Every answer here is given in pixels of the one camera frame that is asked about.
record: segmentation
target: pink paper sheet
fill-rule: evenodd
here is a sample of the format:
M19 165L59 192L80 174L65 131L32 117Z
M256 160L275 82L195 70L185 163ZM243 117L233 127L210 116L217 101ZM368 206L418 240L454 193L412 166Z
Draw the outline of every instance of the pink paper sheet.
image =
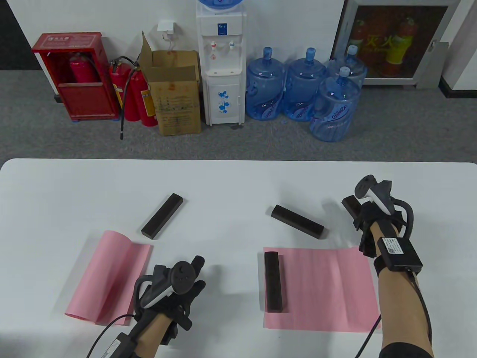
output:
M143 273L151 245L132 243L126 236L105 231L66 310L67 316L108 324L132 313L136 279ZM122 318L117 325L125 325Z
M357 248L277 251L284 310L265 312L265 328L368 332L379 316L368 260Z

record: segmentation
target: white wall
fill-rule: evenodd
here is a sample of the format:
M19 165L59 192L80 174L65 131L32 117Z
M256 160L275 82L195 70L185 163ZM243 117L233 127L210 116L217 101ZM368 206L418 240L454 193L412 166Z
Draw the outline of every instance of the white wall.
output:
M473 3L474 0L460 0L456 12L454 12L444 35L442 35L442 42L448 42L449 45L452 43Z
M452 89L477 90L477 52L471 57L469 63Z
M109 58L136 57L141 31L151 46L168 49L156 31L159 19L177 23L176 50L197 50L197 0L8 0L28 42L44 32L100 31ZM316 47L316 59L326 61L344 0L244 0L249 19L249 57L264 46L281 61L303 57Z
M465 19L449 47L442 77L453 90L477 90L477 2L467 10Z

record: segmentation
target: glove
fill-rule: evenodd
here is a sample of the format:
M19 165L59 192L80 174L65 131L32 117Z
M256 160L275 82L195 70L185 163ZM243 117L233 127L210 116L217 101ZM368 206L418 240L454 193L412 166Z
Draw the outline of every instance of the glove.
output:
M200 270L204 266L204 262L204 259L200 256L196 256L194 260L192 260L191 265L196 272L196 277L199 276ZM149 308L172 319L172 323L169 325L169 328L161 341L162 345L168 345L171 339L177 337L177 325L181 326L186 331L191 329L192 321L189 319L190 304L205 286L205 281L196 281L187 293L183 295L172 293L170 296L164 297L154 306Z
M394 225L398 231L401 231L405 222L401 211L394 211L393 215L384 213L374 202L367 201L361 205L361 211L353 224L357 230L362 230L361 242L359 251L363 255L374 258L376 257L376 246L374 244L374 237L371 233L371 225L376 221L388 221Z

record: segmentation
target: water dispenser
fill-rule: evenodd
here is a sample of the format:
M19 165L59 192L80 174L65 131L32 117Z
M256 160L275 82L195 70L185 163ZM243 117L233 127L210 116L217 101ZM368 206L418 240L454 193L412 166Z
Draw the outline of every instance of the water dispenser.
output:
M245 7L242 0L199 1L196 18L206 123L242 124L246 87Z

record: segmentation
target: wrist strap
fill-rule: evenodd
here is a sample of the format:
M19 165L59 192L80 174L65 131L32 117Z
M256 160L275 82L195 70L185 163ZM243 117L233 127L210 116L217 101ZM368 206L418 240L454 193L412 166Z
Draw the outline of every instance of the wrist strap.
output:
M378 274L378 277L379 277L379 274L381 273L381 271L386 268L386 263L384 262L382 255L379 255L374 261L374 268L376 269L376 273Z

